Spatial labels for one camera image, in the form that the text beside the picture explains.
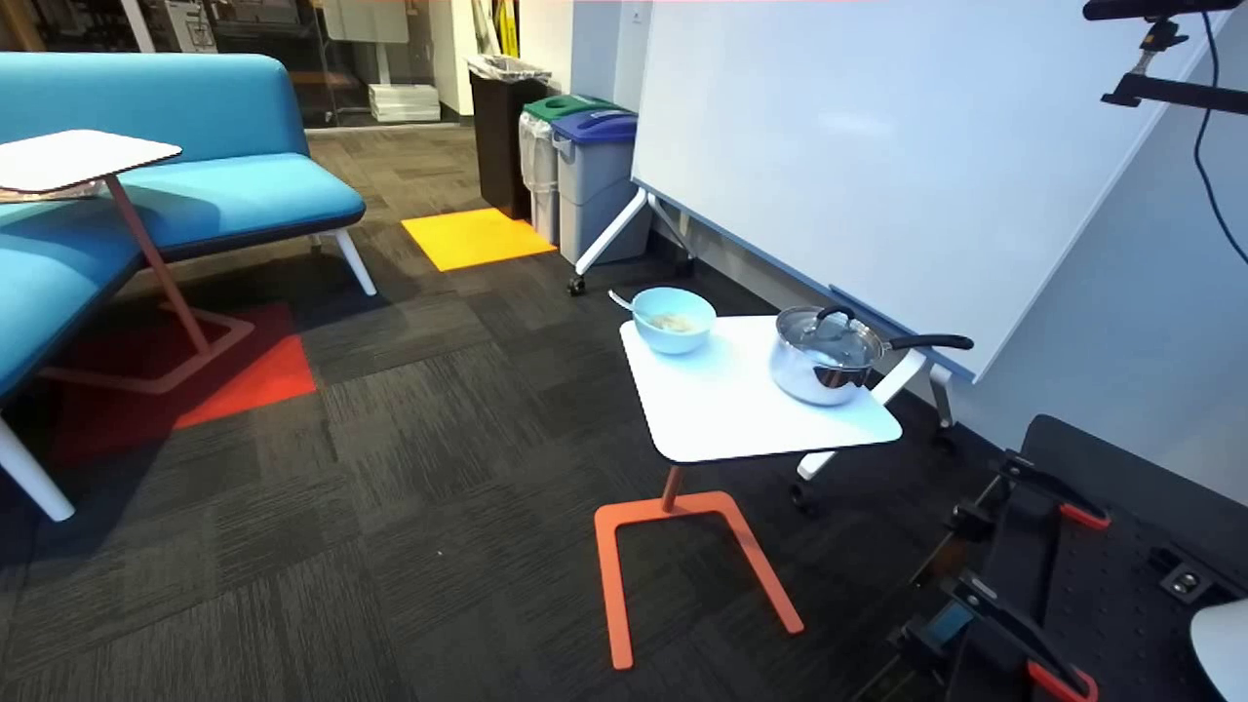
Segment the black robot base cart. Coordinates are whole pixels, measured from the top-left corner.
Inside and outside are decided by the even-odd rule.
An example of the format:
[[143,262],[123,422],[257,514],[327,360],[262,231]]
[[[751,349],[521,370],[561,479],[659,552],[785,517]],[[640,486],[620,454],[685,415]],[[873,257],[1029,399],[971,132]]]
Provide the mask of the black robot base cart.
[[1060,415],[915,579],[895,648],[947,702],[1248,702],[1248,506]]

